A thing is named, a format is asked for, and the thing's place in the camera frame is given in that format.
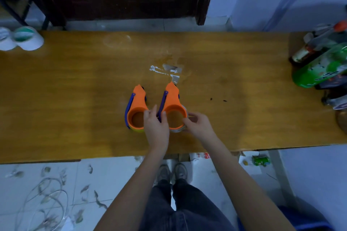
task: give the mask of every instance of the shoe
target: shoe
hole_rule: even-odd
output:
[[[171,180],[171,172],[167,164],[163,164],[159,167],[157,183],[159,183],[161,180],[167,180],[168,182]]]
[[[187,180],[188,171],[187,171],[187,168],[184,166],[183,163],[176,164],[176,166],[175,166],[175,178],[176,178],[176,181],[178,179]]]

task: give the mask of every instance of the dark jeans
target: dark jeans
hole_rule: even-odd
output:
[[[152,188],[140,231],[234,230],[218,207],[186,180],[177,180],[172,189],[176,211],[171,207],[171,184],[161,180]]]

